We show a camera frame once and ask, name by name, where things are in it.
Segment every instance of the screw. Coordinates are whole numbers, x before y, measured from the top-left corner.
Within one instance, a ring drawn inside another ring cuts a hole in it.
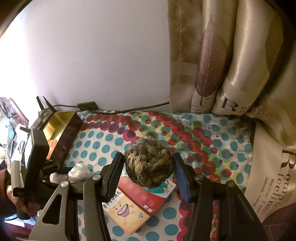
[[[235,183],[233,181],[229,181],[227,182],[227,185],[231,188],[234,188],[235,187]]]
[[[63,182],[61,182],[61,186],[64,188],[64,187],[66,187],[66,186],[68,186],[68,182],[67,181],[63,181]]]
[[[99,180],[101,178],[101,175],[95,174],[93,175],[93,180]]]
[[[204,176],[203,176],[202,174],[197,174],[197,175],[195,176],[195,179],[196,179],[196,180],[199,180],[199,181],[201,181],[203,178],[204,178]]]

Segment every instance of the human hand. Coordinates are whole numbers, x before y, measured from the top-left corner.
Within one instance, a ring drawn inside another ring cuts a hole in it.
[[[18,198],[13,196],[12,194],[12,187],[9,185],[6,189],[7,197],[11,200],[11,202],[20,210],[27,213],[31,217],[35,217],[40,210],[40,205],[34,202],[29,202],[28,206],[24,205],[22,201]]]

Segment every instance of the smiling mouth cartoon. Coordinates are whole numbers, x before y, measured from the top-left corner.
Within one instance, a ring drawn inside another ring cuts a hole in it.
[[[121,217],[127,217],[129,215],[130,211],[128,208],[128,204],[124,204],[121,209],[117,212],[117,215],[121,216]]]

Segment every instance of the crumpled white plastic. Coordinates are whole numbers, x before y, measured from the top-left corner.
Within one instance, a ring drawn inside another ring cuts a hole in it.
[[[89,170],[88,166],[83,163],[77,163],[68,174],[52,173],[49,177],[53,183],[60,184],[62,181],[69,181],[70,183],[78,183],[85,179],[88,179],[93,174]]]

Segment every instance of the open box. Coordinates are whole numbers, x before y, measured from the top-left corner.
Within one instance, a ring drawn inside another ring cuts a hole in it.
[[[45,166],[62,166],[66,156],[83,124],[75,111],[55,112],[43,129],[47,140],[57,140],[57,144]]]

